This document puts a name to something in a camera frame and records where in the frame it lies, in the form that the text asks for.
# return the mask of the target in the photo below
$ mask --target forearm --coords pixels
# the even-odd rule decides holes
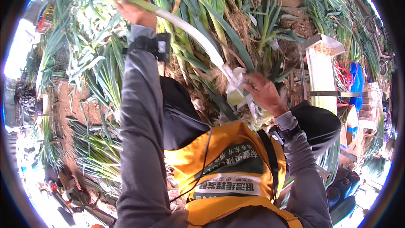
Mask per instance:
[[[135,25],[137,36],[155,36]],[[117,203],[118,227],[149,227],[170,215],[163,156],[163,100],[154,55],[129,51],[121,92],[122,194]]]
[[[276,123],[281,130],[287,130],[298,121],[287,112],[276,118]],[[284,144],[284,153],[294,178],[286,210],[297,215],[304,227],[331,227],[327,195],[304,131]]]

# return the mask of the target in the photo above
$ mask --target apron strap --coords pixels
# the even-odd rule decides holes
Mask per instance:
[[[260,139],[262,140],[263,144],[265,145],[267,156],[269,158],[270,172],[271,172],[271,175],[273,176],[273,200],[274,200],[274,205],[276,205],[277,204],[277,188],[278,188],[278,170],[279,170],[276,152],[274,150],[273,144],[271,143],[269,136],[266,134],[266,132],[263,129],[257,131],[257,134],[259,135]]]

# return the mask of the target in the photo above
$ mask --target person's right hand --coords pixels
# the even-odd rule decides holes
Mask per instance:
[[[275,85],[260,73],[244,75],[246,82],[242,86],[252,94],[255,102],[275,118],[289,111],[283,104]]]
[[[156,15],[154,13],[128,0],[115,1],[115,6],[121,15],[131,23],[156,30]]]

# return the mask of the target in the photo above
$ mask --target yellow apron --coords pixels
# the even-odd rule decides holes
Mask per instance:
[[[194,186],[196,175],[201,172],[208,135],[209,132],[200,135],[182,149],[165,151],[167,162],[175,168],[174,179],[179,184],[180,194],[190,190]],[[272,138],[271,140],[279,167],[279,184],[276,194],[278,197],[284,185],[286,176],[286,160],[281,146]],[[225,175],[246,176],[257,183],[256,185],[258,186],[258,189],[254,192],[245,191],[248,194],[254,194],[252,196],[221,196],[194,200],[193,195],[198,186],[195,187],[185,195],[186,198],[192,200],[186,205],[186,209],[189,211],[187,219],[189,223],[188,227],[192,228],[205,225],[211,221],[229,215],[242,207],[263,206],[284,218],[290,228],[301,228],[302,225],[300,221],[294,217],[294,215],[285,210],[279,210],[273,204],[273,176],[270,172],[269,158],[265,146],[260,139],[256,138],[246,124],[235,122],[233,124],[215,127],[213,129],[208,147],[206,166],[217,159],[226,147],[241,143],[249,143],[249,145],[254,147],[254,153],[257,153],[262,159],[264,172],[227,172]],[[217,173],[205,175],[201,178],[199,185],[202,181],[217,176]]]

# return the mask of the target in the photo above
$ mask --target black pants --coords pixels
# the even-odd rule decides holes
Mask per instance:
[[[179,82],[161,77],[163,92],[163,147],[165,150],[178,150],[190,144],[198,136],[209,131],[206,123],[200,120],[191,103],[190,96]],[[304,100],[291,109],[300,128],[306,133],[315,157],[331,147],[340,135],[340,120],[326,109],[311,106]]]

